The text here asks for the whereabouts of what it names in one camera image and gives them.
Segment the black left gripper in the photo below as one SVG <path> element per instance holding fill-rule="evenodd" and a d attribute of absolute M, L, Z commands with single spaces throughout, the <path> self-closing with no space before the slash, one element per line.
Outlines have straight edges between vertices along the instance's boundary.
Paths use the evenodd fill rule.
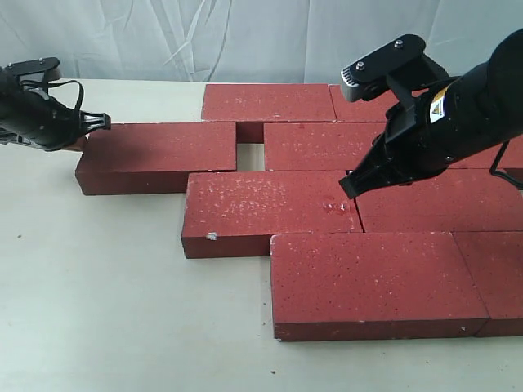
<path fill-rule="evenodd" d="M 48 94 L 58 83 L 23 83 L 1 90 L 1 143 L 45 151 L 82 153 L 88 142 L 84 133 L 110 130 L 106 113 L 81 111 L 84 89 L 78 87 L 73 108 Z"/>

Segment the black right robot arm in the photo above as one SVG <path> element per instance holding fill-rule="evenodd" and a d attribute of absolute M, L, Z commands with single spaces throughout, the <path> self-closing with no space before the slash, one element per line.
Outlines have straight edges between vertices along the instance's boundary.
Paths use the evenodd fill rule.
<path fill-rule="evenodd" d="M 522 134 L 521 30 L 461 76 L 450 76 L 425 48 L 421 37 L 405 34 L 342 70 L 347 101 L 371 101 L 387 91 L 397 99 L 386 112 L 384 131 L 339 181 L 348 198 L 431 179 L 494 146 L 499 151 L 490 175 L 520 189 L 521 180 L 498 165 L 510 141 Z"/>

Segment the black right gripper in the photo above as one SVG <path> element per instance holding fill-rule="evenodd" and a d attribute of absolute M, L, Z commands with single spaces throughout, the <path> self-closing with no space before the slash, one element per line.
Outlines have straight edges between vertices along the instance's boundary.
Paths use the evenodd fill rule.
<path fill-rule="evenodd" d="M 339 185 L 349 199 L 440 175 L 453 163 L 503 142 L 499 104 L 485 73 L 435 82 L 387 113 L 385 131 Z"/>

